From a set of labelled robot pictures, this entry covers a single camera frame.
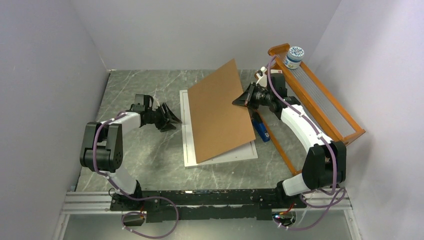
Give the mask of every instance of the marble surface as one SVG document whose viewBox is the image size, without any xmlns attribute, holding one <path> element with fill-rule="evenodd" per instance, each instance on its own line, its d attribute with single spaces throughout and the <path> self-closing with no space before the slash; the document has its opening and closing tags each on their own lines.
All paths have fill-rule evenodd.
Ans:
<svg viewBox="0 0 424 240">
<path fill-rule="evenodd" d="M 105 121 L 127 110 L 135 94 L 155 96 L 166 102 L 177 117 L 180 90 L 188 89 L 214 70 L 117 70 L 112 71 L 101 102 L 97 121 Z M 245 90 L 255 81 L 255 70 L 239 70 Z M 296 169 L 301 169 L 306 152 L 295 134 L 266 107 L 259 109 Z M 181 125 L 159 132 L 153 124 L 135 129 L 123 138 L 123 166 L 144 190 L 206 190 L 274 188 L 292 175 L 271 141 L 256 134 L 258 159 L 184 167 Z M 76 190 L 107 191 L 111 186 L 101 176 L 83 168 Z"/>
</svg>

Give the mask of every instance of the blue tool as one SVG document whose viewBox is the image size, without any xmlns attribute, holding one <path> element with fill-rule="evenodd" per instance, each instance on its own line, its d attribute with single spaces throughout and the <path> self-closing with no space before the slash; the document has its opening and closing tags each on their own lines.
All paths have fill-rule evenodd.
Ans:
<svg viewBox="0 0 424 240">
<path fill-rule="evenodd" d="M 257 112 L 252 112 L 251 117 L 252 125 L 256 132 L 259 134 L 260 138 L 264 143 L 268 142 L 270 138 L 270 134 L 267 131 L 267 128 L 264 125 L 264 122 L 262 122 L 261 116 Z"/>
</svg>

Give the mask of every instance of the jar lid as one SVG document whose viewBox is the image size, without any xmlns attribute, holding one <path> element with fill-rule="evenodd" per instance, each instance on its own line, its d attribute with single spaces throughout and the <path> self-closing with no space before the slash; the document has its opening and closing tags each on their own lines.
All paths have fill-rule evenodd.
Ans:
<svg viewBox="0 0 424 240">
<path fill-rule="evenodd" d="M 293 60 L 302 60 L 305 55 L 305 51 L 298 46 L 292 46 L 288 49 L 287 55 Z"/>
</svg>

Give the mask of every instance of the brown board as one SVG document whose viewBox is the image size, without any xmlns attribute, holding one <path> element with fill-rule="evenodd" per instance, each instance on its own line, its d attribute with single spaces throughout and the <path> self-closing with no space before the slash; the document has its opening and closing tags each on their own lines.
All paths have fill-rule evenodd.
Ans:
<svg viewBox="0 0 424 240">
<path fill-rule="evenodd" d="M 232 104 L 242 93 L 234 59 L 188 89 L 197 163 L 255 139 L 248 109 Z"/>
</svg>

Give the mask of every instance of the white jar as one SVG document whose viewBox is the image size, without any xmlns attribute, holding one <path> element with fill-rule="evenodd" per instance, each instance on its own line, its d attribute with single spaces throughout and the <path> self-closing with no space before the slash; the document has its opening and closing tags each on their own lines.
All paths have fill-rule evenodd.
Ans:
<svg viewBox="0 0 424 240">
<path fill-rule="evenodd" d="M 305 51 L 302 48 L 292 46 L 285 55 L 284 65 L 289 69 L 297 69 L 301 65 L 304 55 Z"/>
</svg>

